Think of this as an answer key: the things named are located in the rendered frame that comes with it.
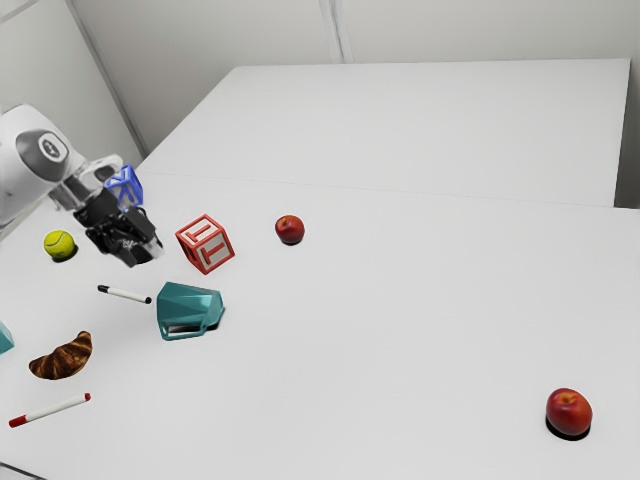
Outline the white marker with red caps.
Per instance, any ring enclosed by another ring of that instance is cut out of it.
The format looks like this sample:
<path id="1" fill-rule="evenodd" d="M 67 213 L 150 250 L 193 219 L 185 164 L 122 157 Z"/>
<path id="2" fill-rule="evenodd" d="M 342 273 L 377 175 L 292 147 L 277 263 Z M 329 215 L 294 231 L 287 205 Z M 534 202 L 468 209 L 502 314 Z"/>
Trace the white marker with red caps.
<path id="1" fill-rule="evenodd" d="M 19 426 L 33 422 L 35 420 L 39 420 L 41 418 L 53 415 L 55 413 L 59 413 L 61 411 L 73 408 L 75 406 L 87 403 L 91 399 L 92 399 L 92 395 L 89 392 L 85 392 L 81 395 L 56 403 L 54 405 L 50 405 L 50 406 L 41 408 L 39 410 L 35 410 L 30 413 L 20 415 L 18 417 L 14 417 L 8 421 L 8 426 L 10 428 L 17 428 Z"/>

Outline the white marker with black caps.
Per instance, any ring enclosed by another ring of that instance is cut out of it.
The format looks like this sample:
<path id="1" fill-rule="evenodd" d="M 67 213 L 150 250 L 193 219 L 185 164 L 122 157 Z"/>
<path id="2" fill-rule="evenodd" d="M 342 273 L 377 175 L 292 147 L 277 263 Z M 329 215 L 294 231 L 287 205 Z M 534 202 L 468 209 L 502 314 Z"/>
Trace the white marker with black caps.
<path id="1" fill-rule="evenodd" d="M 152 303 L 152 298 L 149 296 L 130 292 L 127 290 L 122 290 L 119 288 L 115 288 L 115 287 L 111 287 L 103 284 L 99 284 L 97 286 L 97 290 L 107 295 L 117 296 L 120 298 L 125 298 L 128 300 L 136 301 L 136 302 L 147 304 L 147 305 Z"/>

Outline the large red apple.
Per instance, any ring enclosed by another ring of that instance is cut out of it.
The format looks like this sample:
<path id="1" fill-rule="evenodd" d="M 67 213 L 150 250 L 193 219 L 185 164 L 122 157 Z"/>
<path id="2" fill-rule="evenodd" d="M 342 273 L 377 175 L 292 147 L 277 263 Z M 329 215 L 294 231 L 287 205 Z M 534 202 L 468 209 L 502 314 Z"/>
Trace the large red apple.
<path id="1" fill-rule="evenodd" d="M 557 432 L 569 437 L 584 435 L 591 427 L 593 409 L 578 391 L 554 390 L 546 403 L 546 421 Z"/>

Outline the yellow tennis ball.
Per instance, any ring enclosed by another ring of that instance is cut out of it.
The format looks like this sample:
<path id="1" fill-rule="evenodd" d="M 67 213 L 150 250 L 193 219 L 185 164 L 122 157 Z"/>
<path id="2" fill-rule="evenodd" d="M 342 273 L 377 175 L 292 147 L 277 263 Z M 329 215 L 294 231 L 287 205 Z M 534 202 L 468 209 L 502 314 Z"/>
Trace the yellow tennis ball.
<path id="1" fill-rule="evenodd" d="M 43 240 L 45 252 L 54 260 L 64 260 L 74 254 L 76 244 L 71 234 L 64 230 L 49 232 Z"/>

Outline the red letter block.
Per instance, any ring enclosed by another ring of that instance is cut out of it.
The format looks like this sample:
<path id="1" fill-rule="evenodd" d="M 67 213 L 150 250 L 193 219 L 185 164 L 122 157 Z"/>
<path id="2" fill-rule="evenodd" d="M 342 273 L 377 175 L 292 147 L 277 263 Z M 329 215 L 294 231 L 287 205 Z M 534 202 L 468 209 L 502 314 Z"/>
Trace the red letter block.
<path id="1" fill-rule="evenodd" d="M 175 232 L 187 260 L 203 275 L 208 275 L 235 256 L 224 227 L 207 214 Z"/>

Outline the teal faceted mug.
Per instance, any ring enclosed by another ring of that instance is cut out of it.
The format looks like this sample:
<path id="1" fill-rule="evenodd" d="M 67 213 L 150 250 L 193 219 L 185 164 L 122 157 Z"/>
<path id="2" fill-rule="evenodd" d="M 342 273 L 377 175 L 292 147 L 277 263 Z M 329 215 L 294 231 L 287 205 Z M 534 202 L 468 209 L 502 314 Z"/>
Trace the teal faceted mug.
<path id="1" fill-rule="evenodd" d="M 203 336 L 218 327 L 224 312 L 217 290 L 166 282 L 156 297 L 156 320 L 165 341 Z"/>

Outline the brown croissant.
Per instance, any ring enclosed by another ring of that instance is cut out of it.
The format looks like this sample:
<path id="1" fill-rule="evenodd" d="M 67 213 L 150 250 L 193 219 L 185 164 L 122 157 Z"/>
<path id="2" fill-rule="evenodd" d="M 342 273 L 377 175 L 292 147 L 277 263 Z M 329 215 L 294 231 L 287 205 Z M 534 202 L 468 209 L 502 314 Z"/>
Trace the brown croissant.
<path id="1" fill-rule="evenodd" d="M 31 360 L 28 368 L 37 378 L 61 380 L 80 372 L 88 363 L 92 352 L 91 334 L 81 331 L 72 341 L 56 347 L 47 355 Z"/>

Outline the small red apple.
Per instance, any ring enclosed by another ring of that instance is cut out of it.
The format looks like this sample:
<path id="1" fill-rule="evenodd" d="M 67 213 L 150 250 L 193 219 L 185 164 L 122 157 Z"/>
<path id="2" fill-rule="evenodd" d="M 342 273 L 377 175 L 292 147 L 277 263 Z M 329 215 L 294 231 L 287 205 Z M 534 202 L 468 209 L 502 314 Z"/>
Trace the small red apple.
<path id="1" fill-rule="evenodd" d="M 296 245 L 305 235 L 304 222 L 295 215 L 281 216 L 276 220 L 274 228 L 276 235 L 285 245 Z"/>

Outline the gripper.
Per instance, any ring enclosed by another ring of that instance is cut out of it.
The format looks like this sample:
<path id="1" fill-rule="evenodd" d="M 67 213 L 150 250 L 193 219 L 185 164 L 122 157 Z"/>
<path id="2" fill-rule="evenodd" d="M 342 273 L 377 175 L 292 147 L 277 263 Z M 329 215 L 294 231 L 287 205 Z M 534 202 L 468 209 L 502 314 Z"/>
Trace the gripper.
<path id="1" fill-rule="evenodd" d="M 118 258 L 128 267 L 148 263 L 164 254 L 145 210 L 130 207 L 121 211 L 116 197 L 107 189 L 91 197 L 73 216 L 101 253 Z"/>

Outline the blue letter block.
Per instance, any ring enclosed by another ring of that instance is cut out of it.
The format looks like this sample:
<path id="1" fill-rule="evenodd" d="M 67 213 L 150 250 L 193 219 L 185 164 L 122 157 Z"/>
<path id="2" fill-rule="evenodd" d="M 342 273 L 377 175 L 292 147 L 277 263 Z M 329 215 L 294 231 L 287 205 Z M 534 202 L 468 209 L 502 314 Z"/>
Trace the blue letter block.
<path id="1" fill-rule="evenodd" d="M 121 211 L 143 204 L 143 187 L 130 164 L 123 165 L 119 172 L 106 180 L 104 187 L 116 197 Z"/>

